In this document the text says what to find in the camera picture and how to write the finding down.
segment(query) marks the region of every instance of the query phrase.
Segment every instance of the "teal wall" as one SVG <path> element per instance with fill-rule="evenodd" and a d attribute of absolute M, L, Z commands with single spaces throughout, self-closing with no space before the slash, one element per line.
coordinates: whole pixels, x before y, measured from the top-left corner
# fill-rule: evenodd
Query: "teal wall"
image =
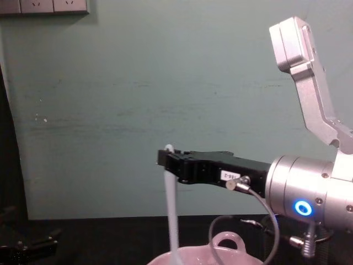
<path fill-rule="evenodd" d="M 0 21 L 31 219 L 165 215 L 157 150 L 271 162 L 333 159 L 303 125 L 269 27 L 312 26 L 333 102 L 353 123 L 351 1 L 101 0 L 87 16 Z M 263 213 L 251 197 L 180 186 L 191 214 Z"/>

